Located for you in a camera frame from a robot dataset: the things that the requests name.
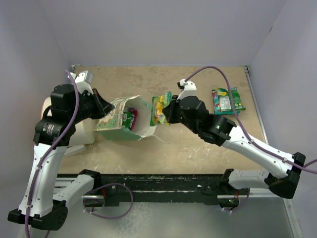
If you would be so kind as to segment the teal mint candy packet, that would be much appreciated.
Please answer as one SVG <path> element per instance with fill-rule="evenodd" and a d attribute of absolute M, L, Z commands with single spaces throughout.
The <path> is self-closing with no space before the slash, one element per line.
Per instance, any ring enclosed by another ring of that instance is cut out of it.
<path fill-rule="evenodd" d="M 242 101 L 240 99 L 240 94 L 237 91 L 237 87 L 231 88 L 231 93 L 233 97 L 233 105 L 234 105 L 235 111 L 237 114 L 239 114 L 240 111 L 244 111 L 246 108 L 242 105 Z"/>

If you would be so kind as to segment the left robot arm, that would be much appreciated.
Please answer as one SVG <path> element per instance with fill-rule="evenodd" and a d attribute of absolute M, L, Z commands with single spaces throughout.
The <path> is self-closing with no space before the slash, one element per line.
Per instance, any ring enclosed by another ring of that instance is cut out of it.
<path fill-rule="evenodd" d="M 64 224 L 68 210 L 86 192 L 102 189 L 100 173 L 80 173 L 72 185 L 54 194 L 60 162 L 76 124 L 85 119 L 102 119 L 114 105 L 104 100 L 90 85 L 78 90 L 71 84 L 54 88 L 51 105 L 35 126 L 34 157 L 28 186 L 19 207 L 10 211 L 8 221 L 30 225 L 39 230 L 57 231 Z"/>

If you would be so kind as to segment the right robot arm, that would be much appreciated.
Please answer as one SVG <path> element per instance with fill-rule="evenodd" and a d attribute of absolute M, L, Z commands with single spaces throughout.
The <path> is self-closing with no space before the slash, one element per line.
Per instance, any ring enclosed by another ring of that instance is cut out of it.
<path fill-rule="evenodd" d="M 246 136 L 234 121 L 209 113 L 203 101 L 196 96 L 179 100 L 173 96 L 163 114 L 171 124 L 181 123 L 203 141 L 235 151 L 260 165 L 260 170 L 239 171 L 227 169 L 220 182 L 221 190 L 232 194 L 245 188 L 263 188 L 273 194 L 292 199 L 297 189 L 301 167 L 306 157 L 278 150 Z"/>

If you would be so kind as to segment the yellow green snack packet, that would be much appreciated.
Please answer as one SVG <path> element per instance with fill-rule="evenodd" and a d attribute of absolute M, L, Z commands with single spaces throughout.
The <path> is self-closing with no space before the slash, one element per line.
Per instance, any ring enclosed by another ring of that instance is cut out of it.
<path fill-rule="evenodd" d="M 172 93 L 167 91 L 161 96 L 152 97 L 152 109 L 151 109 L 151 121 L 150 126 L 155 126 L 157 124 L 170 125 L 167 121 L 166 116 L 163 113 L 163 109 L 169 106 L 172 99 Z"/>

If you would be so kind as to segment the green patterned paper bag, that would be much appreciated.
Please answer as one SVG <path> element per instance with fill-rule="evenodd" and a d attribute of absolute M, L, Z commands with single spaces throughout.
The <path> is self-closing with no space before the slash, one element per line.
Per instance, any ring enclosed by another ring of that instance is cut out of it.
<path fill-rule="evenodd" d="M 157 126 L 151 125 L 152 106 L 140 95 L 116 98 L 111 101 L 114 109 L 97 122 L 95 132 L 109 141 L 142 140 L 155 137 L 159 141 L 169 144 L 155 135 Z"/>

